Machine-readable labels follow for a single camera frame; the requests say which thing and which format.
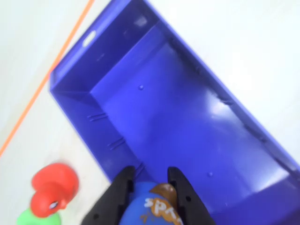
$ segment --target red rubber duck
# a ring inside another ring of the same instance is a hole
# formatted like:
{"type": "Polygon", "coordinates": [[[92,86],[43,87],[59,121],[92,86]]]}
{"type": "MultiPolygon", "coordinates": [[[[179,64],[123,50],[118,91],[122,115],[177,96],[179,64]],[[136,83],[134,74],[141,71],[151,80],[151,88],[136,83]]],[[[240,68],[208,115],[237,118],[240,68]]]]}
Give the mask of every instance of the red rubber duck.
{"type": "Polygon", "coordinates": [[[30,208],[39,218],[45,218],[64,209],[75,197],[79,180],[75,171],[66,164],[50,164],[32,178],[36,193],[31,199],[30,208]]]}

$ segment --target green toy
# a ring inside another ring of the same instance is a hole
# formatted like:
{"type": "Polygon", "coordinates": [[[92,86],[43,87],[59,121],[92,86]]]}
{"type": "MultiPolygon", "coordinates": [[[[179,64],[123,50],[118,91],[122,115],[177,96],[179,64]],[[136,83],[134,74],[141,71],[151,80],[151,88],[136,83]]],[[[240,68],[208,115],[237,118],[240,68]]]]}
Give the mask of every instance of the green toy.
{"type": "Polygon", "coordinates": [[[46,218],[38,218],[27,209],[17,219],[17,225],[60,225],[60,216],[54,213],[46,218]]]}

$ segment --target white floor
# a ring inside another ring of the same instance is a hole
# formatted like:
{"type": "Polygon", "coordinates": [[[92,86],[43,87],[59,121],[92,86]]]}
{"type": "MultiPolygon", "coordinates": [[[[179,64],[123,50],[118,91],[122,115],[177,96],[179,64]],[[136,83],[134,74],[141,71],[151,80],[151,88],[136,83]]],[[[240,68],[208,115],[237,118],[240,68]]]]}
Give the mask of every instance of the white floor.
{"type": "MultiPolygon", "coordinates": [[[[73,43],[108,2],[95,1],[73,43]]],[[[150,2],[300,163],[300,2],[150,2]]],[[[0,145],[86,3],[87,0],[0,3],[0,145]]],[[[68,162],[81,182],[78,195],[60,212],[62,224],[80,224],[109,185],[48,89],[48,85],[44,87],[0,158],[0,224],[15,224],[29,206],[32,175],[51,162],[68,162]]]]}

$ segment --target blue plastic tray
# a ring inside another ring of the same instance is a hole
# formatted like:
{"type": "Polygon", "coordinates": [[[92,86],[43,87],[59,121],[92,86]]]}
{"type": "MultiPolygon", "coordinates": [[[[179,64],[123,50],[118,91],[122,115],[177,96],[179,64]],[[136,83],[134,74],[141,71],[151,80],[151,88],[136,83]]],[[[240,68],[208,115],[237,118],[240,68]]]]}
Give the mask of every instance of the blue plastic tray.
{"type": "Polygon", "coordinates": [[[300,224],[298,165],[148,2],[112,1],[51,92],[109,179],[176,166],[217,224],[300,224]]]}

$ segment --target orange tape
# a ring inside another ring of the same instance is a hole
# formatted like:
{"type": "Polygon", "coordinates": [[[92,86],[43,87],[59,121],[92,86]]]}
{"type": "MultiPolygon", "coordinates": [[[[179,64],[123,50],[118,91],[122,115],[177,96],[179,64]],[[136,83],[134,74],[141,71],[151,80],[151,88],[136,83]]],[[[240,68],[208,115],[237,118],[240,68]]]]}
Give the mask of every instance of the orange tape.
{"type": "Polygon", "coordinates": [[[41,93],[41,90],[43,89],[43,87],[45,86],[45,84],[47,83],[47,81],[49,79],[50,73],[57,66],[57,64],[60,62],[63,53],[66,51],[68,45],[70,44],[71,40],[73,39],[75,33],[77,32],[79,26],[81,25],[83,19],[85,18],[85,16],[89,12],[89,10],[90,10],[90,8],[91,8],[91,6],[92,6],[93,3],[94,3],[94,0],[89,0],[88,4],[84,8],[84,10],[81,13],[80,17],[78,18],[75,26],[73,27],[71,33],[69,34],[67,40],[65,41],[65,43],[62,46],[60,52],[58,53],[58,55],[56,56],[54,62],[52,63],[50,69],[46,73],[45,77],[43,78],[42,82],[38,86],[37,90],[34,92],[34,95],[31,97],[31,99],[30,99],[29,103],[27,104],[25,110],[22,112],[22,114],[21,114],[20,118],[18,119],[17,123],[15,124],[13,130],[10,132],[10,134],[8,135],[6,141],[2,145],[1,150],[0,150],[0,156],[3,154],[4,150],[6,149],[6,147],[10,143],[11,139],[14,137],[16,131],[18,130],[19,126],[21,125],[21,123],[23,122],[24,118],[26,117],[28,111],[32,107],[33,103],[36,101],[38,95],[41,93]]]}

